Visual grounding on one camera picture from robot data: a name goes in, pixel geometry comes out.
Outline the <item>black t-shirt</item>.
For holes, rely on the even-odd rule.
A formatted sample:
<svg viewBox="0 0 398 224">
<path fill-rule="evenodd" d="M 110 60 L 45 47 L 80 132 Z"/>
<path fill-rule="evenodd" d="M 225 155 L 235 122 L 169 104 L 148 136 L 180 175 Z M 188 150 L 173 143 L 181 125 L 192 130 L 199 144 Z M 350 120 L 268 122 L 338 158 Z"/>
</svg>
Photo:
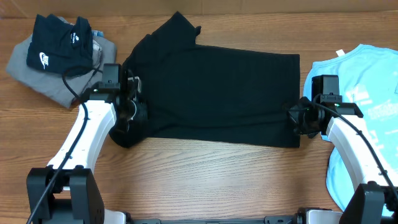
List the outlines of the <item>black t-shirt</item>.
<svg viewBox="0 0 398 224">
<path fill-rule="evenodd" d="M 123 68 L 142 83 L 143 116 L 111 139 L 196 139 L 299 147 L 287 112 L 300 96 L 300 57 L 199 45 L 201 29 L 175 13 L 146 35 Z"/>
</svg>

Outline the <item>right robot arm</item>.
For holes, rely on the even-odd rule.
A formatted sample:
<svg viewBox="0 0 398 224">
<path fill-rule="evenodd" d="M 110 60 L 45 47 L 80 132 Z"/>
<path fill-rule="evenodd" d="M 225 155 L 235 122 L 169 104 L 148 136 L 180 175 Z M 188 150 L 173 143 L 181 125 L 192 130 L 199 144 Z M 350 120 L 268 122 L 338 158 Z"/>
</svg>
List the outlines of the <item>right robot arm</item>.
<svg viewBox="0 0 398 224">
<path fill-rule="evenodd" d="M 343 212 L 301 208 L 292 223 L 397 223 L 397 187 L 368 139 L 355 103 L 343 102 L 336 75 L 312 78 L 312 97 L 288 110 L 294 132 L 313 138 L 325 134 L 338 150 L 355 192 Z"/>
</svg>

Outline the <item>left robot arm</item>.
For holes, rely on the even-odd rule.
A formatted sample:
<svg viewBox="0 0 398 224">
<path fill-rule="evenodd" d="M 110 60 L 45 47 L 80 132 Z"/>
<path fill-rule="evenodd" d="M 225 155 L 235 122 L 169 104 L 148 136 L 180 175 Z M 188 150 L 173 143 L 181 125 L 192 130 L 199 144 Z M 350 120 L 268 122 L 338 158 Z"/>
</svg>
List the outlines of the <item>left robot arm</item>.
<svg viewBox="0 0 398 224">
<path fill-rule="evenodd" d="M 62 147 L 26 178 L 28 223 L 132 223 L 128 212 L 104 207 L 94 170 L 107 135 L 120 142 L 132 125 L 146 121 L 141 80 L 117 63 L 106 63 L 101 74 L 101 81 L 87 89 Z"/>
</svg>

